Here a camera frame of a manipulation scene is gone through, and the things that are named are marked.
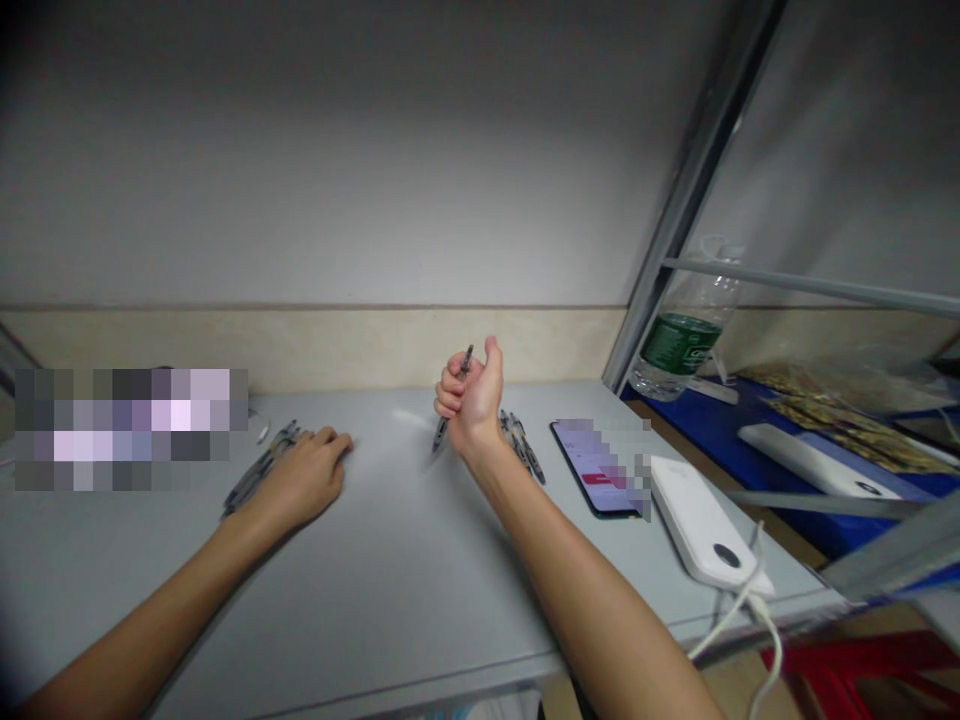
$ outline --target hand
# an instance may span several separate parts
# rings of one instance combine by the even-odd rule
[[[457,375],[464,353],[450,358],[436,386],[433,408],[449,421],[447,434],[460,456],[485,443],[503,440],[497,418],[503,391],[503,353],[492,335],[485,349],[487,364],[471,357],[463,381],[457,380]]]
[[[278,538],[313,520],[340,495],[342,456],[351,450],[350,436],[332,427],[304,432],[237,515],[265,524]]]

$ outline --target shelf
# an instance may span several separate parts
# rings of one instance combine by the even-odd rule
[[[829,295],[830,297],[857,300],[870,305],[898,308],[900,310],[914,310],[931,315],[960,318],[960,298],[949,295],[933,295],[931,293],[911,292],[909,290],[892,290],[890,288],[858,285],[856,283],[837,282],[834,280],[820,280],[802,275],[788,275],[786,273],[767,272],[765,270],[749,270],[739,265],[726,263],[696,262],[667,258],[663,261],[665,267],[674,270],[689,270],[690,272],[705,275],[725,275],[758,285],[799,290],[801,292]]]

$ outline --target forearm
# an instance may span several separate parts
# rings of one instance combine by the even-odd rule
[[[276,542],[238,515],[116,627],[35,693],[18,717],[139,717],[249,568]]]
[[[505,443],[465,456],[526,566],[578,681],[605,718],[722,717],[633,587],[538,488]]]

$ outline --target blue shelf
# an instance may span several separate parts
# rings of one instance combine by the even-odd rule
[[[685,392],[671,403],[642,397],[628,384],[621,399],[642,400],[664,420],[748,490],[819,494],[819,490],[737,437],[744,425],[770,423],[791,435],[802,432],[795,423],[770,409],[763,398],[776,396],[772,390],[737,380],[740,402],[727,405],[694,392]],[[901,475],[937,497],[960,487],[960,477],[951,475]],[[848,515],[776,510],[785,522],[831,560],[853,552],[889,530],[895,522]],[[960,582],[960,566],[933,575],[921,585]]]

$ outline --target plastic water bottle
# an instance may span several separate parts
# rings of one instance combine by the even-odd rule
[[[743,248],[723,244],[709,252],[700,241],[697,260],[739,264]],[[707,359],[740,299],[740,281],[724,275],[690,273],[664,299],[660,315],[650,328],[640,356],[630,373],[630,384],[641,395],[670,402],[680,397]]]

